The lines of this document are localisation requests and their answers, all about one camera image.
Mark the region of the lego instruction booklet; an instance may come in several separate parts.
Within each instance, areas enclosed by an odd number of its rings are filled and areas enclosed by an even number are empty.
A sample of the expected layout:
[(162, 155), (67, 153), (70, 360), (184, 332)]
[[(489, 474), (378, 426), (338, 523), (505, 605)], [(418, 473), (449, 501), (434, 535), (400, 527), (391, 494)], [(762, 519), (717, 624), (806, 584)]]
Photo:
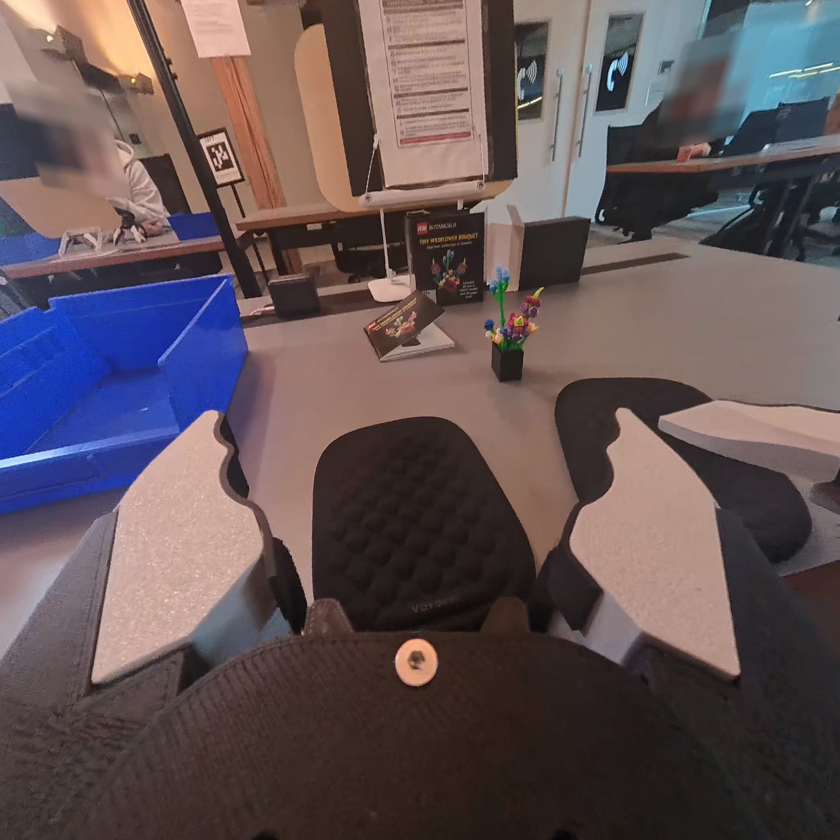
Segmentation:
[(364, 327), (379, 362), (450, 350), (455, 342), (437, 325), (445, 313), (432, 298), (415, 290)]

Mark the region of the lego flower bouquet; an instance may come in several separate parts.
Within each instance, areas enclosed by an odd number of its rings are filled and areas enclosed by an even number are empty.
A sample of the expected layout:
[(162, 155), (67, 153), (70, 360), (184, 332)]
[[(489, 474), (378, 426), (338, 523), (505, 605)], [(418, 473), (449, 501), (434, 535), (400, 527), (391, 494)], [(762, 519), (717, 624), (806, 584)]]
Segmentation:
[(542, 305), (543, 289), (524, 298), (516, 311), (506, 313), (505, 297), (511, 283), (509, 269), (496, 268), (488, 291), (498, 305), (499, 319), (485, 321), (486, 337), (491, 341), (491, 368), (499, 383), (519, 382), (522, 379), (525, 342), (539, 329), (535, 323)]

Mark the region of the small black box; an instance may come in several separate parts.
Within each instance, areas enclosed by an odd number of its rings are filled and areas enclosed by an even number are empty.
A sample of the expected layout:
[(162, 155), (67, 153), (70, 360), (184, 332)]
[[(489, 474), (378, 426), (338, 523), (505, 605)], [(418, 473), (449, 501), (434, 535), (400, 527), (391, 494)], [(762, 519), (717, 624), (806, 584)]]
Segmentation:
[(310, 273), (279, 276), (268, 281), (275, 317), (279, 320), (308, 319), (321, 313), (319, 291)]

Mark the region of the white paper notice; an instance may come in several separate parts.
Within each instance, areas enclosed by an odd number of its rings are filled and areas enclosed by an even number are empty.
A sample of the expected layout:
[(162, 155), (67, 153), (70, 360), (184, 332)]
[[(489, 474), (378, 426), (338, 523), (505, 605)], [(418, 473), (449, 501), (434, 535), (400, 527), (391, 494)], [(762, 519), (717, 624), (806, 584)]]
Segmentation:
[(238, 1), (181, 1), (198, 57), (247, 57), (251, 49)]

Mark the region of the large blue plastic bin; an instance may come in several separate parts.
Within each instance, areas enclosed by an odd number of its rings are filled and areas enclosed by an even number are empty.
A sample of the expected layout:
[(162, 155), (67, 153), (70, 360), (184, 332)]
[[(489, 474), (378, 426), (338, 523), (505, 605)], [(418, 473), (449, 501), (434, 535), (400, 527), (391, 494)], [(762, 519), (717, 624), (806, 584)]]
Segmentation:
[(231, 275), (52, 298), (1, 327), (1, 512), (130, 485), (248, 354)]

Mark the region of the black metal pole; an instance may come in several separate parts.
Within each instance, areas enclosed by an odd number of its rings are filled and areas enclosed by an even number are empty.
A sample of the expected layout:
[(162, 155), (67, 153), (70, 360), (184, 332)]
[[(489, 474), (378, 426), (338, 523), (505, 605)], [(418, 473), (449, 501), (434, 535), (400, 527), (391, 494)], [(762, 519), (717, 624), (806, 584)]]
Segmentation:
[(239, 287), (246, 298), (259, 298), (261, 297), (261, 289), (255, 272), (246, 252), (240, 248), (228, 222), (224, 205), (217, 194), (214, 176), (194, 132), (192, 121), (172, 75), (149, 9), (145, 1), (128, 1), (127, 4), (142, 39), (143, 47), (150, 58), (154, 74), (160, 83), (164, 100), (180, 135), (185, 152), (201, 187), (208, 210), (217, 226)]

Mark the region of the white document stand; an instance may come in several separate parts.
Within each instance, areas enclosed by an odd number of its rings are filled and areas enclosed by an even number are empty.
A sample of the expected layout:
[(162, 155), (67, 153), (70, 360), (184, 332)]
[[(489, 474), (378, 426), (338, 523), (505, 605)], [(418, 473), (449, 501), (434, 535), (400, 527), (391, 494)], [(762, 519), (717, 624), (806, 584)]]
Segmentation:
[(411, 286), (410, 273), (398, 274), (391, 267), (389, 245), (385, 226), (385, 212), (408, 212), (423, 209), (426, 206), (456, 203), (462, 209), (467, 201), (480, 201), (490, 197), (490, 184), (483, 179), (461, 182), (446, 182), (426, 187), (386, 188), (379, 192), (370, 190), (373, 162), (379, 150), (380, 139), (377, 133), (373, 135), (371, 161), (365, 184), (365, 192), (359, 198), (362, 209), (370, 209), (379, 214), (383, 256), (385, 262), (385, 277), (368, 282), (368, 289), (373, 299), (379, 303), (397, 302), (409, 294)]

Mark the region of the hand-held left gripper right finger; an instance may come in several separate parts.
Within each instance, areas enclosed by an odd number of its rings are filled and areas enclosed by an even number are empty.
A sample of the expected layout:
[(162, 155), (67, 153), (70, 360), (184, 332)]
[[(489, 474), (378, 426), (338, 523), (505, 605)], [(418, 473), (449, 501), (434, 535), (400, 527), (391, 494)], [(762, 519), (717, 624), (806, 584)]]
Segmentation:
[(620, 665), (653, 646), (733, 681), (741, 665), (717, 503), (631, 411), (615, 418), (606, 488), (576, 507), (545, 562), (545, 633)]

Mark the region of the wooden work table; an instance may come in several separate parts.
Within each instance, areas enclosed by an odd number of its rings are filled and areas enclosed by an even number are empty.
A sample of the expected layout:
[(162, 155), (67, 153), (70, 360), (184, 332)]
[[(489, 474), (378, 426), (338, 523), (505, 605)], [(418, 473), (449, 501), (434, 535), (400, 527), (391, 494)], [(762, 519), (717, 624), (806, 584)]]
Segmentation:
[(64, 255), (5, 265), (2, 266), (2, 272), (10, 280), (20, 280), (27, 277), (49, 276), (200, 253), (217, 253), (224, 250), (223, 240), (218, 236), (181, 241), (173, 234), (167, 234), (148, 240), (142, 245), (126, 245), (103, 250), (82, 248)]

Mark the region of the wooden post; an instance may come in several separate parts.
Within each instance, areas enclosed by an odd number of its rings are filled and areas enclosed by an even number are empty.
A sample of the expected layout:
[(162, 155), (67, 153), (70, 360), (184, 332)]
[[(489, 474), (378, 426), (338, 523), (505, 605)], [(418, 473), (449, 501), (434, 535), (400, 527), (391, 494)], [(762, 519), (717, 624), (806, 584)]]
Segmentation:
[(246, 57), (210, 60), (258, 209), (287, 206)]

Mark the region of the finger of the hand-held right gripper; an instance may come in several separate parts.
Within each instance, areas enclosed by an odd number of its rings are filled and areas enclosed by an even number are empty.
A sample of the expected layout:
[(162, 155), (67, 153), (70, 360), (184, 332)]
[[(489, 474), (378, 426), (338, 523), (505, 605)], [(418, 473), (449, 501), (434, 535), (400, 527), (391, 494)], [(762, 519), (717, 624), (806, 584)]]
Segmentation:
[(838, 412), (712, 401), (663, 415), (658, 428), (713, 454), (815, 484), (838, 477)]

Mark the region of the black block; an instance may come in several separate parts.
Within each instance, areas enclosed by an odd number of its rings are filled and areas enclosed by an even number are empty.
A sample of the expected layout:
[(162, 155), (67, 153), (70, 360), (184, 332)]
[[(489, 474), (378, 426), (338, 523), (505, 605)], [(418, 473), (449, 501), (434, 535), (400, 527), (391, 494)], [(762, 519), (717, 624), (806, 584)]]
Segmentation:
[(519, 289), (579, 283), (591, 225), (575, 216), (525, 223)]

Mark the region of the black phone icon sign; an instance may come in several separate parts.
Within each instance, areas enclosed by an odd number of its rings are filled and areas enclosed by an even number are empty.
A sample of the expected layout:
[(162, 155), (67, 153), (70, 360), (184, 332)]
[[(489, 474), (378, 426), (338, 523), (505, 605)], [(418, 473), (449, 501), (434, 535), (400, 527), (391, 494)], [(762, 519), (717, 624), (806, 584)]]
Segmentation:
[(644, 13), (614, 13), (607, 19), (595, 112), (627, 108)]
[(514, 30), (518, 121), (539, 121), (542, 119), (545, 103), (550, 22), (538, 20), (519, 23), (515, 25)]

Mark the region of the black lego set box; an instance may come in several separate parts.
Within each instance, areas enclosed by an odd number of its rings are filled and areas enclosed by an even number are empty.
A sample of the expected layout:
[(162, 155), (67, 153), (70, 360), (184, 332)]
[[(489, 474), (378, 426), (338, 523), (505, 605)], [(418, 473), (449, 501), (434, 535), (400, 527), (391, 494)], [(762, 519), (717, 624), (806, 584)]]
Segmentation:
[(486, 216), (468, 210), (405, 216), (410, 288), (442, 308), (482, 302)]

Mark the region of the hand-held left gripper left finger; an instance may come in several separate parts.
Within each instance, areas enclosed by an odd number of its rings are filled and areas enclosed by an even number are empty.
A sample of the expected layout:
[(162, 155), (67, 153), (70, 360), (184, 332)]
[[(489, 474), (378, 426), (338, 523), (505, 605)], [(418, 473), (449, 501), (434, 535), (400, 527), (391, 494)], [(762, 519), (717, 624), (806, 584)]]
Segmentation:
[(177, 650), (211, 669), (302, 631), (298, 570), (249, 499), (224, 413), (205, 412), (179, 434), (115, 512), (94, 685)]

